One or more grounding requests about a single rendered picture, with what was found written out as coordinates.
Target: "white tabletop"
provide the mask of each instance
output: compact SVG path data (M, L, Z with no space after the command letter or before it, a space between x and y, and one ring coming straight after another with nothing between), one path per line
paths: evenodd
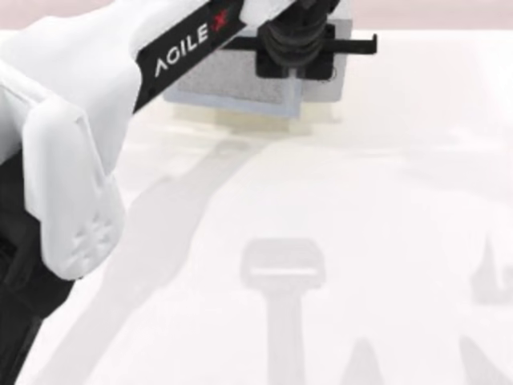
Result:
M276 385L513 383L513 33L380 35L343 101L299 122L139 113L123 243L48 319L20 385L274 385L288 365ZM248 245L286 259L285 285L305 241L325 277L301 312L266 313L286 301L248 287Z

